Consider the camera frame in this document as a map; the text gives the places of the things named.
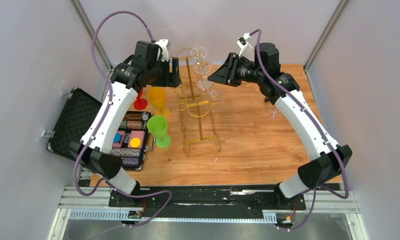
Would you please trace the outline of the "green wine glass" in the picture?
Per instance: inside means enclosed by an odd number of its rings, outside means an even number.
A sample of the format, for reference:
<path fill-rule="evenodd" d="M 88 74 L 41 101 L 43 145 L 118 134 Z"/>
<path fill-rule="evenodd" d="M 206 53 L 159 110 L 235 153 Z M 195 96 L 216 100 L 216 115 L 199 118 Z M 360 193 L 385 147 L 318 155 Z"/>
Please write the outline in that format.
<path fill-rule="evenodd" d="M 167 119 L 161 115 L 152 116 L 147 121 L 147 129 L 155 137 L 155 144 L 159 148 L 167 148 L 171 144 L 171 137 L 168 135 Z"/>

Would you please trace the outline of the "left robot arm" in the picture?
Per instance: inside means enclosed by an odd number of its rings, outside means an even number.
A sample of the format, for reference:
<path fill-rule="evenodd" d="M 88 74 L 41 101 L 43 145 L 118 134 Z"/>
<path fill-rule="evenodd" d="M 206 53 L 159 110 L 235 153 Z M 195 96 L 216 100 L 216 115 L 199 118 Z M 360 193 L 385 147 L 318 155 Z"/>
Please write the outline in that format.
<path fill-rule="evenodd" d="M 122 193 L 128 206 L 137 206 L 141 193 L 139 183 L 124 170 L 121 157 L 112 155 L 115 135 L 128 108 L 147 85 L 176 88 L 181 83 L 179 61 L 169 57 L 170 41 L 140 40 L 134 54 L 116 65 L 111 77 L 106 78 L 108 94 L 94 121 L 82 138 L 69 144 L 69 152 L 78 166 L 102 176 L 112 188 Z"/>

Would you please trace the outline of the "clear wine glass front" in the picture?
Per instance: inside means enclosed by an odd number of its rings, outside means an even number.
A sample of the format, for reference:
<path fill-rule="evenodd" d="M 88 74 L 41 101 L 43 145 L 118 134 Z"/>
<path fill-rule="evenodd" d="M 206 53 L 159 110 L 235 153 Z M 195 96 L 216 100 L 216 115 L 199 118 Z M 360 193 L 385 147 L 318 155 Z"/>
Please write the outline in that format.
<path fill-rule="evenodd" d="M 268 109 L 267 114 L 271 119 L 279 119 L 282 115 L 277 108 Z"/>

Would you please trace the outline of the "red wine glass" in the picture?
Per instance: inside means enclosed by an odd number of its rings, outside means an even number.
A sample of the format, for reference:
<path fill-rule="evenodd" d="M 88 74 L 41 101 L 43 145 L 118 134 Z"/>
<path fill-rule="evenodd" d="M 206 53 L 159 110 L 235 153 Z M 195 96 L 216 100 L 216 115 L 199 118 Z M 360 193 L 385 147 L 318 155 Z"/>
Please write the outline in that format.
<path fill-rule="evenodd" d="M 139 92 L 133 103 L 133 107 L 138 111 L 144 110 L 148 106 L 148 101 L 145 98 L 142 98 L 143 92 L 143 90 Z"/>

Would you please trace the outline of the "orange wine glass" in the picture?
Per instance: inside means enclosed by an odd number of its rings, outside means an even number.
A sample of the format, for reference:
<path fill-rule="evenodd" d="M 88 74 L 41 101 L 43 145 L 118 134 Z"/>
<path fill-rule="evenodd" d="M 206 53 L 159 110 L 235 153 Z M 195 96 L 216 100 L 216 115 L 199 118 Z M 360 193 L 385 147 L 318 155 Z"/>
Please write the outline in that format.
<path fill-rule="evenodd" d="M 147 92 L 147 97 L 150 104 L 155 108 L 155 115 L 163 116 L 167 119 L 170 115 L 170 110 L 166 107 L 167 96 L 163 87 L 152 87 Z"/>

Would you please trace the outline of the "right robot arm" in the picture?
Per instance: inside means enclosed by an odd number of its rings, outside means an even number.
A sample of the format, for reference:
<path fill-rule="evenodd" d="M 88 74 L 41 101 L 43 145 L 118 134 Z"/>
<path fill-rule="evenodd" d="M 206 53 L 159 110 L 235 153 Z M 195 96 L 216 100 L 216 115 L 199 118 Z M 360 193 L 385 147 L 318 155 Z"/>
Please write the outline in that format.
<path fill-rule="evenodd" d="M 323 128 L 308 107 L 300 86 L 288 73 L 281 71 L 279 50 L 273 43 L 255 47 L 254 60 L 231 52 L 224 64 L 209 80 L 238 87 L 242 82 L 255 83 L 260 92 L 287 118 L 306 149 L 310 162 L 300 166 L 292 177 L 278 184 L 274 204 L 286 209 L 294 197 L 315 189 L 336 176 L 344 176 L 352 150 L 339 145 Z"/>

